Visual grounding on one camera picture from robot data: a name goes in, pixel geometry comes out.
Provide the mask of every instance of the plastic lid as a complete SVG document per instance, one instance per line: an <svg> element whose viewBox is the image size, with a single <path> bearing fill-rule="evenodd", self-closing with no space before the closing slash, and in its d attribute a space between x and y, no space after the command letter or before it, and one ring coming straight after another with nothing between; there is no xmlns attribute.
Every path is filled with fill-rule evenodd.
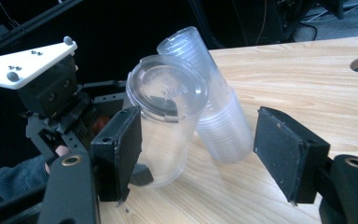
<svg viewBox="0 0 358 224"><path fill-rule="evenodd" d="M169 55L152 55L130 72L127 95L145 116L179 122L205 107L207 84L190 63Z"/></svg>

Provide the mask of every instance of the light wood tabletop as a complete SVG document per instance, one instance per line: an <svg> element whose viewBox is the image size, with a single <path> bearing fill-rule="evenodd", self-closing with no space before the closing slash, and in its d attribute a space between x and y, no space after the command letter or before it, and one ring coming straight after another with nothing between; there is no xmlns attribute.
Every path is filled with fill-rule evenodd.
<svg viewBox="0 0 358 224"><path fill-rule="evenodd" d="M358 37L211 54L253 131L257 109L272 107L327 141L331 158L358 156L358 72L351 69ZM102 223L320 223L319 195L314 204L292 206L254 153L221 164L196 134L179 178L160 189L130 189L119 207L100 203Z"/></svg>

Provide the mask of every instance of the clear plastic cup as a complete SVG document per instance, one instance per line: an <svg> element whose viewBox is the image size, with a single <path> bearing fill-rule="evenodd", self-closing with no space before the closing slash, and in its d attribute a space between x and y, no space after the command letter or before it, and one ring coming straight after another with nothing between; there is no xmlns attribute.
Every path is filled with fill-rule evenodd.
<svg viewBox="0 0 358 224"><path fill-rule="evenodd" d="M252 151L252 131L235 91L221 75L197 28L176 32L163 40L157 51L188 61L205 78L209 98L197 133L213 158L221 162L242 160Z"/></svg>
<svg viewBox="0 0 358 224"><path fill-rule="evenodd" d="M129 73L125 104L142 108L138 162L146 164L154 177L149 186L165 186L184 170L207 90L200 73L173 56L145 57Z"/></svg>

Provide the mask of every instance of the plastic cup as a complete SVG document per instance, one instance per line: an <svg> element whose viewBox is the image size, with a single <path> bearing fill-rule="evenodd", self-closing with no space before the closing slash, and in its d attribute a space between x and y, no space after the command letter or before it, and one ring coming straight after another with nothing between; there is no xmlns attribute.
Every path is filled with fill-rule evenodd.
<svg viewBox="0 0 358 224"><path fill-rule="evenodd" d="M154 181L171 183L185 168L187 149L207 102L207 85L184 60L165 55L143 58L129 73L125 105L142 108L142 153Z"/></svg>
<svg viewBox="0 0 358 224"><path fill-rule="evenodd" d="M252 131L235 91L221 75L197 29L187 27L176 32L163 40L157 51L188 61L205 78L209 98L197 133L212 157L221 162L242 160L252 151Z"/></svg>

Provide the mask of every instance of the person's arm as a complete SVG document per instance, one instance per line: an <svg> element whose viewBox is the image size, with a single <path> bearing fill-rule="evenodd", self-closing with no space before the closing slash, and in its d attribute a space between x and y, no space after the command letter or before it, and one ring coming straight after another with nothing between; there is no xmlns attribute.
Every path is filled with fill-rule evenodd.
<svg viewBox="0 0 358 224"><path fill-rule="evenodd" d="M48 181L43 156L19 163L15 167L0 168L0 202L22 194Z"/></svg>

